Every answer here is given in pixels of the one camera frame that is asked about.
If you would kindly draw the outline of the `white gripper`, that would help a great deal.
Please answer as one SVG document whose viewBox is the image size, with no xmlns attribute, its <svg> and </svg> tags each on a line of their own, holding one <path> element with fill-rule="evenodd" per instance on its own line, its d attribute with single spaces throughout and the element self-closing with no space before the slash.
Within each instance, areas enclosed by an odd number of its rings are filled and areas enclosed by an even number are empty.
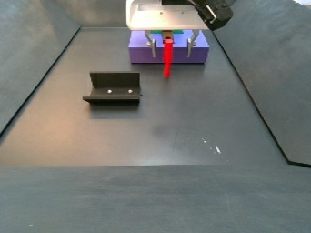
<svg viewBox="0 0 311 233">
<path fill-rule="evenodd" d="M 162 5 L 160 0 L 127 0 L 127 25 L 131 30 L 146 30 L 147 46 L 156 57 L 156 40 L 151 30 L 192 30 L 187 39 L 187 57 L 196 45 L 199 29 L 207 29 L 191 5 Z"/>
</svg>

